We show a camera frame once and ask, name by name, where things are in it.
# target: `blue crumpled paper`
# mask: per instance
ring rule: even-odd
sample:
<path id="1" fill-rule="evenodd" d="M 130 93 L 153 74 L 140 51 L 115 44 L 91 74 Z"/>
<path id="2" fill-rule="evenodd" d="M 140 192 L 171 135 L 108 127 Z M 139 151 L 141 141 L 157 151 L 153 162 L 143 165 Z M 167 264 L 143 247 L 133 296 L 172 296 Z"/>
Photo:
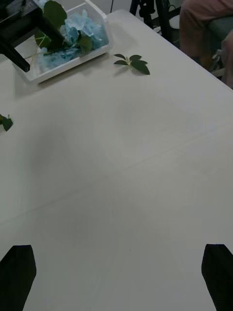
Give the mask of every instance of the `blue crumpled paper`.
<path id="1" fill-rule="evenodd" d="M 60 32 L 70 44 L 70 48 L 55 53 L 38 55 L 39 65 L 43 68 L 53 69 L 76 57 L 80 57 L 82 55 L 81 49 L 74 47 L 79 37 L 78 31 L 81 31 L 83 35 L 91 37 L 93 41 L 93 50 L 108 44 L 108 38 L 104 27 L 94 23 L 94 21 L 88 17 L 86 10 L 83 10 L 82 15 L 75 13 L 68 17 L 65 20 L 65 25 L 60 28 Z"/>

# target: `green leaf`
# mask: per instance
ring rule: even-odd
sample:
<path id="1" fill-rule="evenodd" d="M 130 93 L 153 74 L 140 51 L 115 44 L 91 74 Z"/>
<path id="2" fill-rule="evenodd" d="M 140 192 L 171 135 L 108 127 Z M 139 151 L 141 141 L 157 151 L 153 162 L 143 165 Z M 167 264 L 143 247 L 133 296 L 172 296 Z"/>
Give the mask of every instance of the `green leaf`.
<path id="1" fill-rule="evenodd" d="M 148 64 L 148 62 L 145 62 L 144 60 L 140 60 L 140 62 L 143 63 L 143 64 L 145 64 L 145 65 Z"/>
<path id="2" fill-rule="evenodd" d="M 147 75 L 150 74 L 147 66 L 144 64 L 144 62 L 140 60 L 131 62 L 131 66 L 143 74 L 147 74 Z"/>
<path id="3" fill-rule="evenodd" d="M 49 45 L 47 46 L 48 52 L 60 50 L 62 48 L 63 48 L 63 45 L 61 41 L 55 41 L 55 40 L 51 41 Z"/>
<path id="4" fill-rule="evenodd" d="M 120 58 L 123 58 L 123 59 L 126 59 L 126 58 L 125 58 L 125 56 L 124 56 L 124 55 L 122 55 L 122 54 L 115 54 L 114 56 L 116 56 L 116 57 L 120 57 Z"/>
<path id="5" fill-rule="evenodd" d="M 38 31 L 35 34 L 35 41 L 36 44 L 40 47 L 40 48 L 46 48 L 49 44 L 50 44 L 50 39 L 48 36 L 46 36 L 42 31 Z"/>
<path id="6" fill-rule="evenodd" d="M 88 37 L 87 35 L 83 35 L 79 40 L 78 43 L 81 47 L 81 50 L 84 54 L 87 54 L 89 52 L 91 52 L 91 50 L 93 49 L 93 41 L 90 37 Z"/>
<path id="7" fill-rule="evenodd" d="M 44 16 L 54 25 L 56 29 L 59 29 L 65 24 L 67 14 L 63 7 L 56 1 L 49 0 L 44 6 Z"/>
<path id="8" fill-rule="evenodd" d="M 118 60 L 117 62 L 114 63 L 114 65 L 125 65 L 125 66 L 128 66 L 128 64 L 124 60 Z"/>
<path id="9" fill-rule="evenodd" d="M 11 119 L 3 117 L 2 125 L 4 127 L 4 130 L 7 132 L 12 127 L 13 122 Z"/>
<path id="10" fill-rule="evenodd" d="M 132 60 L 132 61 L 134 61 L 134 60 L 139 60 L 139 59 L 141 59 L 142 57 L 140 56 L 140 55 L 132 55 L 131 57 L 130 57 L 130 60 Z"/>

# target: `plastic bin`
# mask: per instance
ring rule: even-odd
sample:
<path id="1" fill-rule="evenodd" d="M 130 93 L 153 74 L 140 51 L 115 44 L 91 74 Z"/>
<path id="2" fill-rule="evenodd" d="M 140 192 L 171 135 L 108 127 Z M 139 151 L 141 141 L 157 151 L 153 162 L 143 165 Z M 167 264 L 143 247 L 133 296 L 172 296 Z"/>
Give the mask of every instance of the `plastic bin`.
<path id="1" fill-rule="evenodd" d="M 24 72 L 21 70 L 18 66 L 16 66 L 13 63 L 13 66 L 15 69 L 20 73 L 20 75 L 26 80 L 28 83 L 31 84 L 38 84 L 41 83 L 51 77 L 56 76 L 57 74 L 60 74 L 66 70 L 69 70 L 75 66 L 78 66 L 80 64 L 83 64 L 95 57 L 98 57 L 106 52 L 109 51 L 110 49 L 110 30 L 109 30 L 109 25 L 107 21 L 107 16 L 104 12 L 102 12 L 96 5 L 94 5 L 91 1 L 85 0 L 84 3 L 76 6 L 73 9 L 70 9 L 67 11 L 67 16 L 71 16 L 74 13 L 79 13 L 82 14 L 83 10 L 87 11 L 88 17 L 90 17 L 96 24 L 102 25 L 105 29 L 106 36 L 107 36 L 107 41 L 108 44 L 102 46 L 100 49 L 96 49 L 92 52 L 90 52 L 87 55 L 84 55 L 82 57 L 77 57 L 72 59 L 71 61 L 62 64 L 54 69 L 50 69 L 46 72 L 42 72 L 40 66 L 38 65 L 37 58 L 38 56 L 34 56 L 33 62 L 31 65 L 31 69 L 29 72 Z M 16 49 L 17 51 L 24 57 L 26 58 L 29 55 L 33 55 L 36 52 L 39 52 L 40 49 L 38 49 L 36 43 L 32 38 L 26 40 L 22 44 L 20 44 Z"/>

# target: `white table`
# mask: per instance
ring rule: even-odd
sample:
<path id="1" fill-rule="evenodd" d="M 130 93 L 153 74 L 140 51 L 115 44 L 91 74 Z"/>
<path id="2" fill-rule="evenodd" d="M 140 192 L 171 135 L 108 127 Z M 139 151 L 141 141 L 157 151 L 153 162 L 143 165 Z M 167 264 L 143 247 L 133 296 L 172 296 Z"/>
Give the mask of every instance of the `white table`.
<path id="1" fill-rule="evenodd" d="M 31 244 L 25 311 L 213 311 L 207 243 L 233 251 L 233 92 L 124 11 L 112 54 L 28 89 L 0 64 L 0 258 Z"/>

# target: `pink pants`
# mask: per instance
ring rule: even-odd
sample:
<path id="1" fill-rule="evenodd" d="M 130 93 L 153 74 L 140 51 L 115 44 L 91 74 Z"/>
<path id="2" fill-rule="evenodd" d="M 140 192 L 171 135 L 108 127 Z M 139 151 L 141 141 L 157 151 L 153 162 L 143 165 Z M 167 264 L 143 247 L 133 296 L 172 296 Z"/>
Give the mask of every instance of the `pink pants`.
<path id="1" fill-rule="evenodd" d="M 215 18 L 233 15 L 233 0 L 184 0 L 180 15 L 181 50 L 190 57 L 210 54 L 206 24 Z M 233 87 L 233 31 L 222 42 L 225 75 L 223 81 Z"/>

